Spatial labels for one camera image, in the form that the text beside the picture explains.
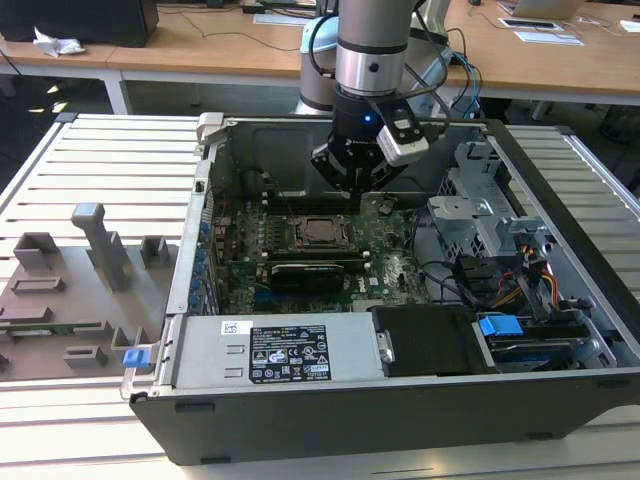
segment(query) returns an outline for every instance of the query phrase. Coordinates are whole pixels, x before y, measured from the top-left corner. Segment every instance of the blue tab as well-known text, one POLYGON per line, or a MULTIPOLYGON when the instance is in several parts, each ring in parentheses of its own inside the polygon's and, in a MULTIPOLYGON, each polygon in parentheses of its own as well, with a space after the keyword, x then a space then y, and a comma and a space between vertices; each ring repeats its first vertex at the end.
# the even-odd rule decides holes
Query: blue tab
POLYGON ((515 315, 487 315, 478 322, 485 337, 495 335, 524 335, 515 315))
POLYGON ((149 362, 150 359, 151 350, 132 348, 124 354, 122 365, 124 365, 125 368, 147 368, 151 366, 149 362))

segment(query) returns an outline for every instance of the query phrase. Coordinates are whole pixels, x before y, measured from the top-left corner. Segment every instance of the white paper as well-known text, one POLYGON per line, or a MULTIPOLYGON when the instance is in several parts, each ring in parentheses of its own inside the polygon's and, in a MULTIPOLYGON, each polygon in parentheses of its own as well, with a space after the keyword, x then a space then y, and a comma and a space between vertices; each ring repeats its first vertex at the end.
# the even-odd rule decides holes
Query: white paper
POLYGON ((553 43, 557 45, 584 45, 573 35, 543 32, 514 32, 523 42, 553 43))
POLYGON ((640 22, 630 22, 629 20, 620 20, 620 26, 627 32, 640 33, 640 22))
POLYGON ((36 38, 33 41, 33 44, 47 55, 57 58, 60 55, 82 53, 85 51, 78 40, 73 38, 64 38, 60 40, 58 38, 45 35, 35 27, 33 30, 36 32, 36 38))

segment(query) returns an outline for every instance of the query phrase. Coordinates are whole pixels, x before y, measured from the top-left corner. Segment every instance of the laptop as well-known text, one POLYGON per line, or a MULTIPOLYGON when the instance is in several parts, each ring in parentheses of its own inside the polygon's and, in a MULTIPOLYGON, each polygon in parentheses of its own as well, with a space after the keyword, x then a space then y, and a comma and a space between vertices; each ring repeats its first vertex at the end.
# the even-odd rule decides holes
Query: laptop
POLYGON ((571 20, 585 0, 519 0, 498 2, 509 15, 525 18, 571 20))

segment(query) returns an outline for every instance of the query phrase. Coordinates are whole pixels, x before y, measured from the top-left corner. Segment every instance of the yellow wire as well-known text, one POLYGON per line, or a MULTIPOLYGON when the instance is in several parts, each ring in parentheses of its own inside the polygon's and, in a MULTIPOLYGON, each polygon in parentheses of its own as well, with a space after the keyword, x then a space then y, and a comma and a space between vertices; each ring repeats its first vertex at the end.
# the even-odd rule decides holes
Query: yellow wire
POLYGON ((549 275, 542 275, 542 278, 544 278, 545 280, 547 280, 549 282, 549 284, 551 285, 551 303, 554 306, 557 306, 554 302, 554 298, 556 298, 555 292, 556 292, 556 283, 553 281, 553 278, 551 278, 549 275))
POLYGON ((493 307, 501 307, 502 305, 504 305, 505 303, 510 302, 511 300, 513 300, 520 292, 522 291, 522 289, 520 287, 518 287, 516 290, 514 290, 512 293, 510 293, 509 295, 507 295, 506 297, 504 297, 502 300, 500 300, 498 303, 496 303, 493 307))

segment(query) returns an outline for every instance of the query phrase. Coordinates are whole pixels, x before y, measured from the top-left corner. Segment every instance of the floor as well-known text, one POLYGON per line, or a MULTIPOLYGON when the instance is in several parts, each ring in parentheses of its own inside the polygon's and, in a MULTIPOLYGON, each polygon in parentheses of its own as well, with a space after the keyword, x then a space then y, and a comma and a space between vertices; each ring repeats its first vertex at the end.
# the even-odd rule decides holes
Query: floor
MULTIPOLYGON (((0 96, 0 189, 4 188, 29 156, 61 109, 78 113, 111 113, 101 82, 22 77, 14 78, 16 96, 0 96)), ((129 94, 136 114, 198 115, 206 111, 244 114, 286 114, 297 102, 294 88, 234 85, 188 85, 157 82, 129 82, 129 94)), ((640 168, 640 142, 623 145, 603 137, 598 128, 606 106, 555 103, 540 122, 531 119, 533 102, 514 101, 506 110, 512 124, 566 125, 609 169, 628 184, 640 168)))

